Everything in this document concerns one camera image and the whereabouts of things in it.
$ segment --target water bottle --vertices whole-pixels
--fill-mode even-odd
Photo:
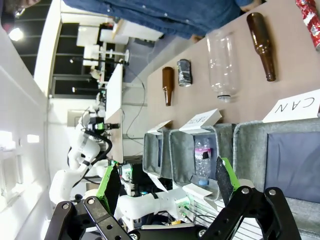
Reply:
[[[225,103],[231,101],[239,88],[237,81],[237,58],[232,35],[215,30],[206,38],[209,56],[209,81],[217,98]]]
[[[194,142],[195,174],[198,176],[200,186],[208,185],[211,173],[211,148],[208,138]]]

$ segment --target beige tabletop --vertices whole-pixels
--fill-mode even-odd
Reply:
[[[279,99],[320,89],[320,52],[316,52],[302,14],[294,0],[269,0],[254,10],[264,15],[274,48],[276,82],[267,82],[247,24],[247,14],[228,23],[224,33],[234,37],[240,90],[231,103],[222,103],[209,85],[206,39],[170,60],[163,67],[175,69],[171,106],[165,105],[162,68],[148,77],[149,127],[173,120],[183,126],[195,114],[218,108],[225,123],[262,120]],[[177,61],[191,61],[193,85],[178,85]]]

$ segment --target brown beer bottle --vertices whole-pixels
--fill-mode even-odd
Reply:
[[[253,12],[247,16],[246,21],[249,25],[255,51],[261,58],[266,80],[273,82],[276,80],[274,60],[272,57],[273,49],[264,16],[259,12]]]
[[[171,106],[172,92],[175,83],[175,70],[166,66],[162,69],[162,90],[164,92],[165,105]]]

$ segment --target denim shirt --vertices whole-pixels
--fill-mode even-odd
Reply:
[[[70,7],[119,17],[164,34],[204,36],[240,16],[253,0],[64,0]]]

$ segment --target table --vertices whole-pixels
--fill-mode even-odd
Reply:
[[[162,32],[124,19],[120,19],[120,21],[114,25],[112,32],[112,38],[120,35],[149,41],[157,41],[163,35]]]
[[[123,149],[123,130],[122,130],[122,82],[123,81],[123,65],[117,64],[113,74],[105,86],[106,104],[104,122],[108,124],[120,124],[120,128],[109,131],[112,148],[108,157],[114,159],[118,163],[124,161]]]
[[[244,14],[221,28],[223,32],[231,33],[235,40],[240,90],[234,101],[220,102],[211,90],[207,41],[203,39],[163,66],[175,68],[172,106],[165,105],[163,67],[148,77],[150,128],[167,120],[173,120],[173,128],[180,128],[195,114],[216,108],[220,110],[225,123],[262,120],[279,99],[320,89],[320,53],[314,48],[295,1],[269,0],[254,11],[264,15],[271,35],[277,81],[266,80],[262,62],[251,39],[247,14]],[[190,87],[178,85],[176,66],[180,59],[191,61],[193,85]]]

